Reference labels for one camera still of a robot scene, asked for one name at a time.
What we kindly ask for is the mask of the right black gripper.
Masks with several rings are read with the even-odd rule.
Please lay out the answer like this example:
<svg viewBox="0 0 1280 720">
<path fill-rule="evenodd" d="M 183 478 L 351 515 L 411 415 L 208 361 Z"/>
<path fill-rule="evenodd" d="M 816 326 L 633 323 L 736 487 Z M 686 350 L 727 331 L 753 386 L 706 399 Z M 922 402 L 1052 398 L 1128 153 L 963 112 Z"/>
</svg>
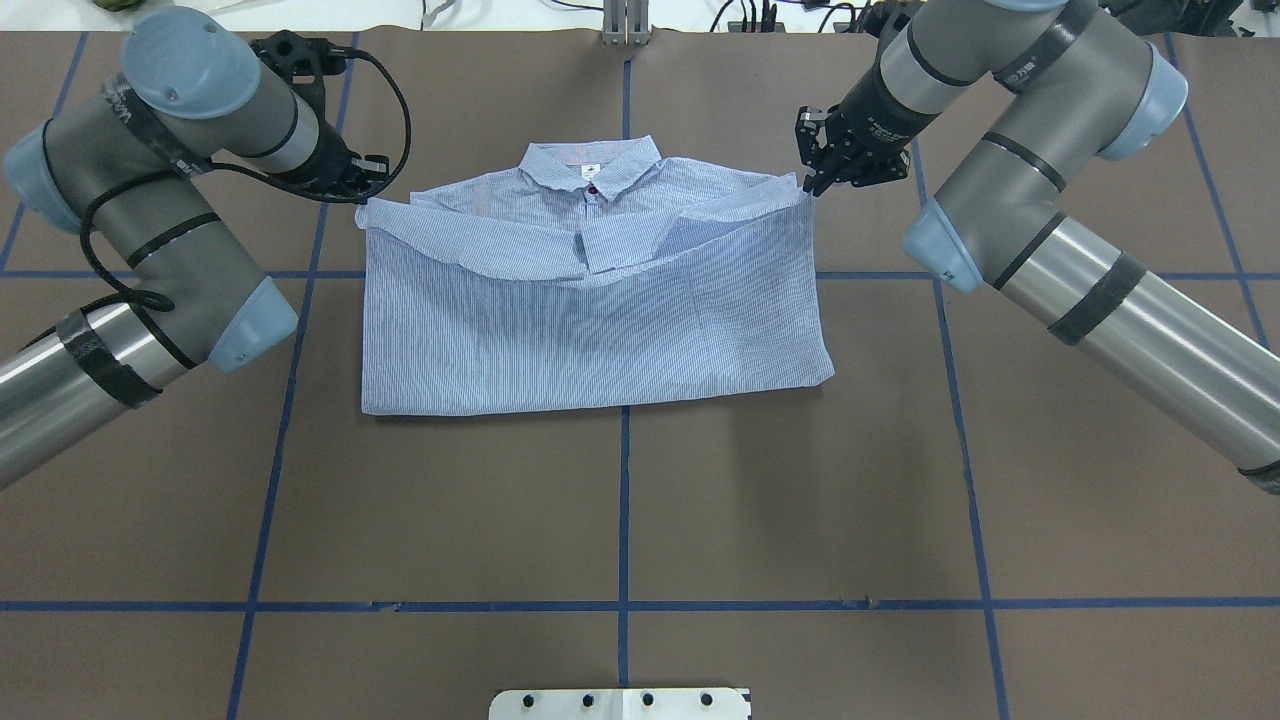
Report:
<svg viewBox="0 0 1280 720">
<path fill-rule="evenodd" d="M 867 187 L 902 179 L 909 169 L 913 110 L 879 76 L 864 76 L 827 109 L 803 106 L 795 122 L 803 191 L 819 197 L 833 184 Z"/>
</svg>

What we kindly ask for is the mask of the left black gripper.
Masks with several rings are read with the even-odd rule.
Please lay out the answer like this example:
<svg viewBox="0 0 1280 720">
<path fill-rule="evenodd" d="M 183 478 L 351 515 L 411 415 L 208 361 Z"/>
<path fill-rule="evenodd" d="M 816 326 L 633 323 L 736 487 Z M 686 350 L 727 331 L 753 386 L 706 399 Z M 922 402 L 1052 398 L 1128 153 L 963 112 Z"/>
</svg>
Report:
<svg viewBox="0 0 1280 720">
<path fill-rule="evenodd" d="M 300 120 L 270 154 L 270 178 L 284 190 L 323 202 L 362 204 L 393 179 L 393 165 L 381 155 L 349 150 L 326 122 Z"/>
</svg>

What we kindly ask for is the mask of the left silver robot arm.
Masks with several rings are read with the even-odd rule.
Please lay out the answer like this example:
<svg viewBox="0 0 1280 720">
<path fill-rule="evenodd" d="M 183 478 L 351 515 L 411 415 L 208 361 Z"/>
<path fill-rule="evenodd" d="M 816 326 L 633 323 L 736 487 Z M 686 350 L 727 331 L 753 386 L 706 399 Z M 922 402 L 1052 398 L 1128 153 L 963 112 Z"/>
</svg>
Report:
<svg viewBox="0 0 1280 720">
<path fill-rule="evenodd" d="M 195 187 L 234 172 L 296 197 L 362 204 L 401 173 L 352 151 L 325 79 L 362 50 L 289 31 L 246 41 L 189 6 L 141 15 L 122 68 L 4 158 L 20 202 L 77 237 L 106 296 L 3 364 L 12 486 L 172 382 L 232 373 L 288 338 L 291 302 Z"/>
</svg>

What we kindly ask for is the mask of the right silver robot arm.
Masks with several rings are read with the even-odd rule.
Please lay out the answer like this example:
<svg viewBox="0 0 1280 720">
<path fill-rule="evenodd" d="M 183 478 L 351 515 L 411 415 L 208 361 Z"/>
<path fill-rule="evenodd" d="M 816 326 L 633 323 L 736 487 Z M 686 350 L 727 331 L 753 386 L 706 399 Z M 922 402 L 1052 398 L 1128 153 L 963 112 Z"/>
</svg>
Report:
<svg viewBox="0 0 1280 720">
<path fill-rule="evenodd" d="M 905 178 L 911 142 L 982 79 L 1010 102 L 922 204 L 904 252 L 959 292 L 1000 292 L 1276 495 L 1277 357 L 1062 205 L 1091 163 L 1147 149 L 1189 94 L 1180 70 L 1097 1 L 893 12 L 849 92 L 799 109 L 804 190 Z"/>
</svg>

